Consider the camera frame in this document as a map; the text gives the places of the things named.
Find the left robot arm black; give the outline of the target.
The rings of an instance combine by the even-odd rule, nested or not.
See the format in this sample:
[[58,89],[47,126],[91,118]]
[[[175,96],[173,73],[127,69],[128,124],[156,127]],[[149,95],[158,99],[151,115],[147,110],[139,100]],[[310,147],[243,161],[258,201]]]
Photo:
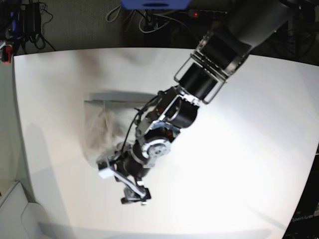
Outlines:
[[182,129],[191,126],[200,103],[209,104],[250,52],[300,7],[298,0],[240,0],[201,39],[174,76],[176,86],[149,100],[131,121],[133,143],[124,141],[108,163],[125,186],[122,204],[151,199],[143,178],[167,155]]

